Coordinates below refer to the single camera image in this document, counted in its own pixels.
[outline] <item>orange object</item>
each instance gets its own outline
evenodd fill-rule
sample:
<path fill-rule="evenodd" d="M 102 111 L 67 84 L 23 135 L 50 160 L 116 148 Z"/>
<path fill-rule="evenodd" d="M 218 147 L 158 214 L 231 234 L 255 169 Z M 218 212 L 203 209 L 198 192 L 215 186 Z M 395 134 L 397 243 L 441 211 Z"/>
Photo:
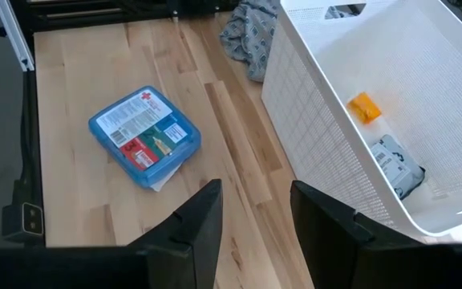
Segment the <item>orange object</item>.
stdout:
<path fill-rule="evenodd" d="M 361 92 L 347 105 L 363 124 L 369 124 L 381 115 L 381 111 L 368 97 L 366 92 Z"/>

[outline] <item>white laundry basket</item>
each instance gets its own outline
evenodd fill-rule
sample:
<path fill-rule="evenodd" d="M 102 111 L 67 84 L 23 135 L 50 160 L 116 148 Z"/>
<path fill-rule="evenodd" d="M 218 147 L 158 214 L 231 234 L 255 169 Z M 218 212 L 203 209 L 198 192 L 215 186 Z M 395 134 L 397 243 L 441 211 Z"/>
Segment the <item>white laundry basket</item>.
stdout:
<path fill-rule="evenodd" d="M 360 92 L 372 125 L 345 108 Z M 411 236 L 462 227 L 462 23 L 440 0 L 284 1 L 262 99 L 300 180 Z M 369 150 L 385 134 L 427 170 L 403 201 Z"/>

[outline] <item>plastic package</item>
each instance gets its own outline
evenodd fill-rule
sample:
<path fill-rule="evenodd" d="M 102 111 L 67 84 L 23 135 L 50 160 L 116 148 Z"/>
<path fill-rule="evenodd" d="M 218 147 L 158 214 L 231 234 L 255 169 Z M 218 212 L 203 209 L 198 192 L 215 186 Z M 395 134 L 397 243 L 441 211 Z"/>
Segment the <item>plastic package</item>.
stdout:
<path fill-rule="evenodd" d="M 383 136 L 371 151 L 400 200 L 424 181 L 425 169 L 418 166 L 392 136 Z"/>
<path fill-rule="evenodd" d="M 88 126 L 132 180 L 144 188 L 164 183 L 201 146 L 199 130 L 150 86 L 105 108 Z"/>

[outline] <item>gray cloth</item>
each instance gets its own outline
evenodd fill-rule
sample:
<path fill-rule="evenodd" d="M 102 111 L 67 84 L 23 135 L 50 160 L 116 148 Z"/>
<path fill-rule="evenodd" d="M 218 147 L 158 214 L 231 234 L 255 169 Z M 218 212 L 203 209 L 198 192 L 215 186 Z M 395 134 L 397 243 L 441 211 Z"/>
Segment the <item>gray cloth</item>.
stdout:
<path fill-rule="evenodd" d="M 225 53 L 249 66 L 247 76 L 263 82 L 278 20 L 279 0 L 242 0 L 221 33 Z"/>

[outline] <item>first aid kit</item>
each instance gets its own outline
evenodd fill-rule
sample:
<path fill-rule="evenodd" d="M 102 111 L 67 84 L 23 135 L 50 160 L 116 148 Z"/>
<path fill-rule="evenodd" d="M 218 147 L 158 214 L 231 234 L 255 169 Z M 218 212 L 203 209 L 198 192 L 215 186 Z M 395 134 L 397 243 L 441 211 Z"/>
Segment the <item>first aid kit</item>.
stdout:
<path fill-rule="evenodd" d="M 138 185 L 159 190 L 201 146 L 201 133 L 151 86 L 105 108 L 88 121 L 97 141 Z"/>

